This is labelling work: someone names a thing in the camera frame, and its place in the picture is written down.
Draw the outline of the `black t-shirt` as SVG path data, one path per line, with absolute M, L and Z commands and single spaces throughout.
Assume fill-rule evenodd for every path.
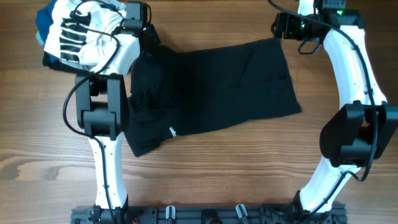
M 280 41 L 176 52 L 158 45 L 136 59 L 127 143 L 135 156 L 177 136 L 301 112 Z

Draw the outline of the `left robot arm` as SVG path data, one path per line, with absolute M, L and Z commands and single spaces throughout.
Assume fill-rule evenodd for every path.
M 95 158 L 97 193 L 89 209 L 72 210 L 72 223 L 137 223 L 130 211 L 123 179 L 122 141 L 129 122 L 124 77 L 104 74 L 120 53 L 119 34 L 142 39 L 150 26 L 152 11 L 147 3 L 127 4 L 127 13 L 116 30 L 106 33 L 116 44 L 102 68 L 91 75 L 78 74 L 69 95 L 76 98 L 79 134 L 89 139 Z

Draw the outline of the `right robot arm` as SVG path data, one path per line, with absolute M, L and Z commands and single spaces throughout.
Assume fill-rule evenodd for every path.
M 296 219 L 305 222 L 328 213 L 349 179 L 366 180 L 397 129 L 397 107 L 374 77 L 361 13 L 344 1 L 300 1 L 297 12 L 280 7 L 271 31 L 324 48 L 338 87 L 340 108 L 320 133 L 322 158 L 295 196 Z

